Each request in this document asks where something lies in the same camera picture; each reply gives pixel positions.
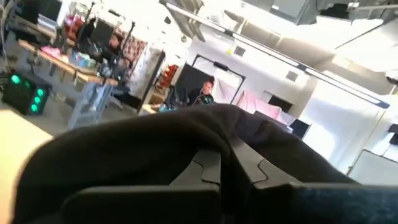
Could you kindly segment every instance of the floor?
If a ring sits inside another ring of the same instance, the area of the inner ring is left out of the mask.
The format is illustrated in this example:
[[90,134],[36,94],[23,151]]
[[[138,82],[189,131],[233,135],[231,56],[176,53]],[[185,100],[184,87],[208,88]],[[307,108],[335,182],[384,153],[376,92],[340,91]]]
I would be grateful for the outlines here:
[[[20,51],[13,44],[8,44],[6,48],[13,55]],[[13,189],[27,158],[41,144],[68,131],[67,121],[71,112],[72,108],[64,103],[62,97],[55,95],[48,99],[44,113],[40,116],[23,116],[0,102],[0,223],[7,223],[11,218]],[[100,123],[128,119],[135,115],[135,111],[129,107],[120,110],[110,105],[105,109]]]

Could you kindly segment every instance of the green light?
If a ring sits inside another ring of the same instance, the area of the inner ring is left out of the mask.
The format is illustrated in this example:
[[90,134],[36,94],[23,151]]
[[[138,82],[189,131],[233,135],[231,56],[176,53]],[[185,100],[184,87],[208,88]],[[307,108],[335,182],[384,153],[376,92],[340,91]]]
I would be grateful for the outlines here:
[[35,97],[35,103],[40,103],[42,100],[39,97]]
[[36,105],[32,105],[30,106],[30,108],[32,109],[33,112],[36,112],[38,110]]
[[18,76],[13,75],[13,76],[11,77],[11,81],[12,81],[13,83],[15,83],[15,84],[18,84],[18,83],[21,82],[21,79],[20,79]]
[[37,94],[38,94],[38,96],[44,95],[44,90],[38,89],[38,90],[37,90]]

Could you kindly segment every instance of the computer tower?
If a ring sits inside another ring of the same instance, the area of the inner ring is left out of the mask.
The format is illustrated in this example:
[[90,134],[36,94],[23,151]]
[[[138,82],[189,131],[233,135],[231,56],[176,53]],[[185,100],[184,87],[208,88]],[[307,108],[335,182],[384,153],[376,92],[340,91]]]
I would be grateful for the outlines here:
[[4,87],[2,101],[24,115],[40,115],[51,85],[30,72],[14,72]]

